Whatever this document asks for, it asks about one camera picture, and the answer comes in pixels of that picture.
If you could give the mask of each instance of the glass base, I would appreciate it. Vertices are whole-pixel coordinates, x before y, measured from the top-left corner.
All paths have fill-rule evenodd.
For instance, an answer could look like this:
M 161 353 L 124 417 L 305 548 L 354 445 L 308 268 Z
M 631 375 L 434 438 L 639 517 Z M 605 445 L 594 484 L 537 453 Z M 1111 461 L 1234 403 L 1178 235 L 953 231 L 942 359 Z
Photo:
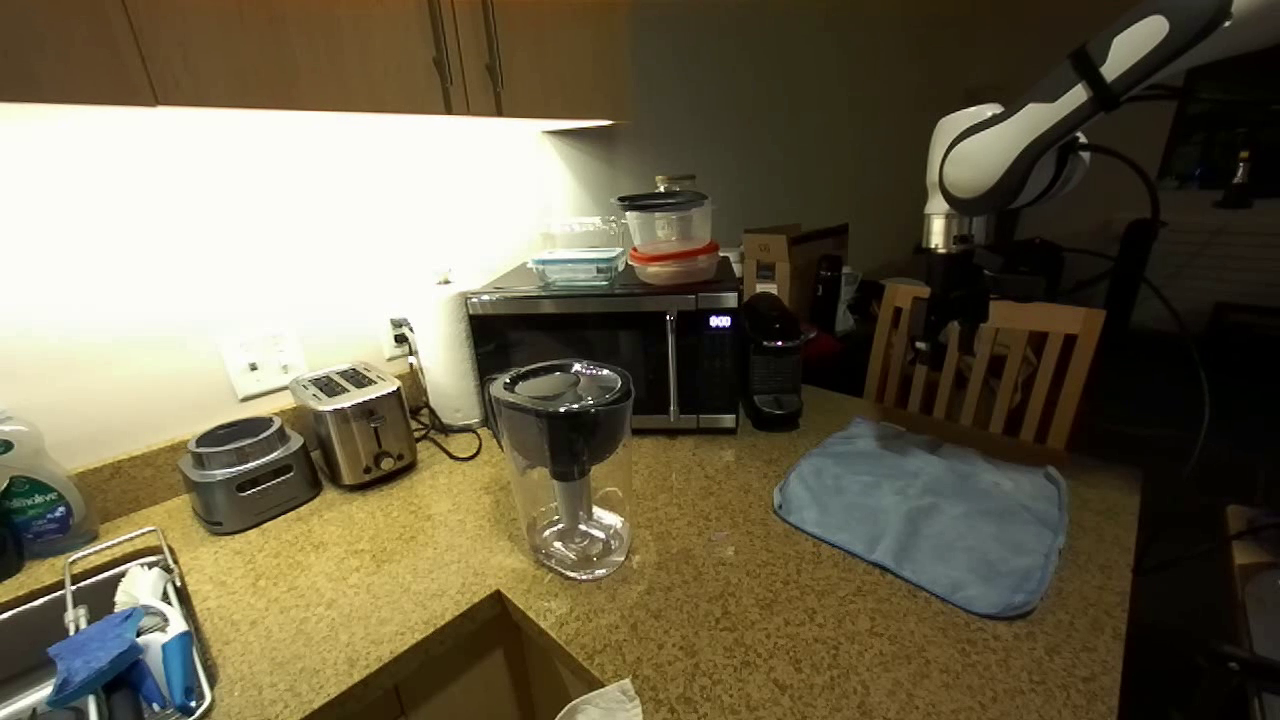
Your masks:
M 600 503 L 579 523 L 567 523 L 561 510 L 542 517 L 529 541 L 532 555 L 567 578 L 600 578 L 627 561 L 627 519 Z

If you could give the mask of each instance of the toaster slot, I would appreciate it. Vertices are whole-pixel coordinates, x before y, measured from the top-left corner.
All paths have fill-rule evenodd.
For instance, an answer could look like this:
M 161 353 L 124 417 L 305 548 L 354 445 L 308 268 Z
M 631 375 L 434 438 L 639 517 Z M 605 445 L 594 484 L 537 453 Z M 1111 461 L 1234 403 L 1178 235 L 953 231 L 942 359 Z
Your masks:
M 313 375 L 313 387 L 326 395 L 326 401 L 338 401 L 348 393 L 348 384 L 340 384 L 338 375 Z
M 367 384 L 376 384 L 365 369 L 340 369 L 338 372 L 348 387 L 367 387 Z

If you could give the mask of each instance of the paper towel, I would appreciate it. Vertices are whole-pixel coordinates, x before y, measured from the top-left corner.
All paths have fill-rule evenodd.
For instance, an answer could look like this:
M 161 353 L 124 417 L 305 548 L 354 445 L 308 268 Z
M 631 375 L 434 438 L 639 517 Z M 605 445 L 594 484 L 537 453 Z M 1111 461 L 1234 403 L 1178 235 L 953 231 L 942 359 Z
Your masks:
M 479 423 L 484 406 L 464 290 L 454 280 L 437 280 L 415 329 L 437 417 L 445 423 Z
M 646 705 L 631 679 L 617 679 L 566 705 L 555 720 L 646 720 Z

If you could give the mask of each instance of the kitchen appliance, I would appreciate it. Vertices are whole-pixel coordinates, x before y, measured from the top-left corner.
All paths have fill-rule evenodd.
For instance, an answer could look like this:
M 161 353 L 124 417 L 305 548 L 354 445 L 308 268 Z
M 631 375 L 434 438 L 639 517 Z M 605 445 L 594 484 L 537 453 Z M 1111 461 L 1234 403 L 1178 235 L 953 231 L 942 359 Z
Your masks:
M 754 427 L 796 427 L 803 410 L 803 337 L 802 314 L 771 290 L 757 290 L 743 304 L 747 353 L 743 353 L 743 406 Z
M 201 433 L 180 455 L 180 473 L 195 519 L 215 535 L 257 526 L 319 497 L 308 438 L 275 417 Z
M 546 286 L 524 262 L 464 296 L 479 393 L 510 369 L 584 354 L 637 384 L 637 433 L 739 427 L 739 282 L 654 286 L 631 268 L 609 286 Z
M 594 359 L 524 363 L 489 384 L 529 553 L 561 574 L 600 578 L 627 561 L 609 455 L 627 435 L 631 379 Z
M 348 363 L 299 375 L 291 395 L 308 410 L 319 473 L 334 484 L 356 487 L 415 465 L 399 379 Z

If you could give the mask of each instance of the granite countertop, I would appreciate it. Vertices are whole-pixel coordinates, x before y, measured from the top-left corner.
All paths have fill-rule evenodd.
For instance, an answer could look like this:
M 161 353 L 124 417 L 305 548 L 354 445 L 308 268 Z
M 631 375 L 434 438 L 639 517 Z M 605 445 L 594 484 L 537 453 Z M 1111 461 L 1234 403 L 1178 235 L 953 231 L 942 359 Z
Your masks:
M 1030 621 L 977 621 L 771 517 L 777 481 L 870 403 L 809 387 L 802 433 L 637 435 L 631 562 L 572 585 L 516 541 L 510 465 L 489 445 L 241 535 L 183 497 L 115 517 L 167 531 L 215 654 L 215 717 L 308 717 L 489 596 L 542 625 L 598 679 L 631 675 L 666 717 L 1116 717 L 1135 477 L 1063 461 L 1074 535 Z M 0 600 L 62 574 L 56 561 Z

